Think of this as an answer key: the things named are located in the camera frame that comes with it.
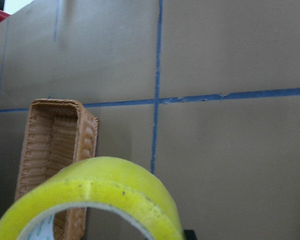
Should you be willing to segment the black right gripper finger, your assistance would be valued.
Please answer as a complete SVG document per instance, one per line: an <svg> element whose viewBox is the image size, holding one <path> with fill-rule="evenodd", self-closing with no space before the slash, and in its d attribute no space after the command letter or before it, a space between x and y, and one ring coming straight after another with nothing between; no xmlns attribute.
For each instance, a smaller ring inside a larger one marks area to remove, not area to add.
<svg viewBox="0 0 300 240"><path fill-rule="evenodd" d="M183 230L185 240L197 240L196 232L193 229Z"/></svg>

